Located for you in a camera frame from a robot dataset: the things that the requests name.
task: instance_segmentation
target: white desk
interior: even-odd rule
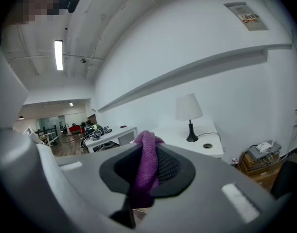
[[[196,135],[217,132],[213,122],[205,116],[192,120],[192,123]],[[198,137],[198,141],[188,142],[186,140],[189,135],[188,121],[184,121],[184,123],[173,122],[173,124],[159,126],[151,131],[155,133],[155,136],[159,136],[166,144],[210,155],[215,158],[221,158],[224,154],[220,138],[217,134],[204,134]],[[203,147],[204,144],[211,144],[212,148],[206,149]]]
[[[86,146],[88,148],[89,153],[93,153],[93,148],[104,144],[106,142],[109,142],[115,138],[118,138],[119,141],[119,145],[125,145],[128,144],[131,140],[134,140],[138,134],[137,134],[137,127],[125,127],[125,128],[120,128],[120,127],[113,127],[110,129],[112,129],[113,131],[111,133],[105,133],[104,135],[101,136],[100,139],[93,141],[93,140],[88,140],[86,141]],[[133,133],[133,139],[126,139],[125,141],[123,141],[124,136],[126,136],[129,133]]]
[[[51,146],[51,142],[55,141],[57,138],[59,138],[58,136],[56,136],[55,138],[53,138],[52,136],[52,140],[50,141],[50,138],[49,136],[52,135],[53,133],[52,132],[49,132],[49,133],[46,133],[44,134],[43,136],[47,136],[47,141],[48,141],[48,146],[50,147]]]

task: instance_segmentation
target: wooden floor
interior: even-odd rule
[[[81,154],[84,149],[79,147],[79,139],[82,134],[62,135],[56,141],[57,145],[51,146],[54,156],[67,156],[74,154]]]

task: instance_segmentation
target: black lamp base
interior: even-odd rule
[[[187,141],[188,142],[196,142],[198,141],[198,136],[195,135],[195,133],[193,132],[193,126],[192,126],[192,122],[189,121],[190,123],[189,125],[189,136],[187,137]]]

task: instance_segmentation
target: table lamp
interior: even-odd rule
[[[195,142],[198,137],[193,132],[192,119],[199,118],[203,115],[194,93],[176,98],[176,119],[189,120],[189,136],[187,141]]]

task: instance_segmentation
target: ceiling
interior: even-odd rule
[[[72,99],[72,100],[60,100],[60,101],[51,101],[51,102],[41,102],[41,103],[31,103],[23,105],[23,108],[42,106],[42,105],[52,105],[52,104],[68,104],[72,102],[74,105],[85,104],[89,99]]]
[[[58,16],[38,16],[35,22],[6,28],[1,47],[25,83],[60,72],[55,66],[54,41],[63,40],[64,75],[92,83],[122,34],[163,1],[80,0],[73,14],[61,11]]]

